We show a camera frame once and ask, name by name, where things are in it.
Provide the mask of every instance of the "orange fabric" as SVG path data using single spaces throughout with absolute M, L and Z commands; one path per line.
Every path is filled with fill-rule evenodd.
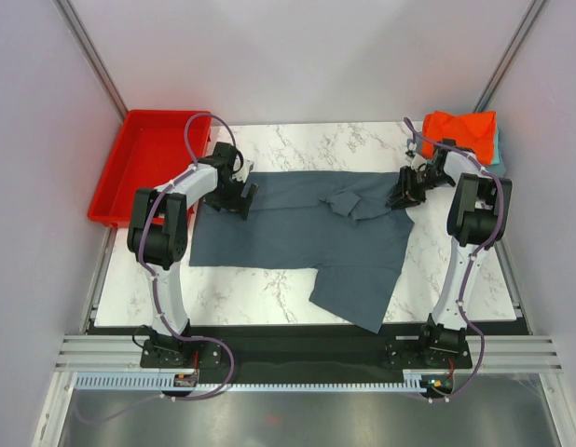
M 493 160 L 493 138 L 496 131 L 495 112 L 454 116 L 437 111 L 425 116 L 422 125 L 425 137 L 435 142 L 442 139 L 456 140 L 458 147 L 471 149 L 484 165 L 490 165 Z M 432 158 L 433 145 L 423 142 L 420 153 L 425 158 Z

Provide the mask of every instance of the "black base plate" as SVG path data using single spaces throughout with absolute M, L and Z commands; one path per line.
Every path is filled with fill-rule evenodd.
M 470 370 L 473 367 L 467 342 L 464 342 L 464 349 L 458 355 L 444 351 L 420 352 L 418 340 L 388 340 L 386 349 L 386 366 L 392 370 L 449 370 L 450 360 L 454 360 L 457 370 Z
M 219 369 L 222 348 L 214 343 L 191 342 L 185 355 L 171 351 L 162 351 L 153 347 L 150 340 L 145 340 L 141 355 L 142 368 L 183 369 L 195 368 L 195 355 L 199 359 L 199 369 Z

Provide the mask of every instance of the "gray cloth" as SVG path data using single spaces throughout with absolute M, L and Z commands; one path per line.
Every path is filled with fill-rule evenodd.
M 253 172 L 246 222 L 200 207 L 190 265 L 318 269 L 310 301 L 378 332 L 413 223 L 385 203 L 398 173 Z

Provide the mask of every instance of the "white marble table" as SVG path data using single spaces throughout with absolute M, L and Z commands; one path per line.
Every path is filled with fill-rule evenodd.
M 255 170 L 397 171 L 406 163 L 409 132 L 402 123 L 239 126 L 237 146 Z M 219 141 L 229 141 L 224 129 Z M 446 216 L 454 189 L 438 188 L 408 210 L 415 226 L 385 322 L 425 321 L 446 276 Z M 152 307 L 142 268 L 118 230 L 95 324 L 150 324 Z M 183 301 L 193 325 L 345 323 L 309 302 L 316 270 L 181 266 Z M 468 308 L 474 320 L 513 320 L 515 313 L 495 251 L 483 264 Z

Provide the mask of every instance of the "red tray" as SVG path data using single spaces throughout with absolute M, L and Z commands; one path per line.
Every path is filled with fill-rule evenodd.
M 183 131 L 186 120 L 201 111 L 132 110 L 118 133 L 89 206 L 92 221 L 128 227 L 137 188 L 153 188 L 189 165 Z M 188 131 L 195 156 L 203 156 L 212 119 L 199 117 Z

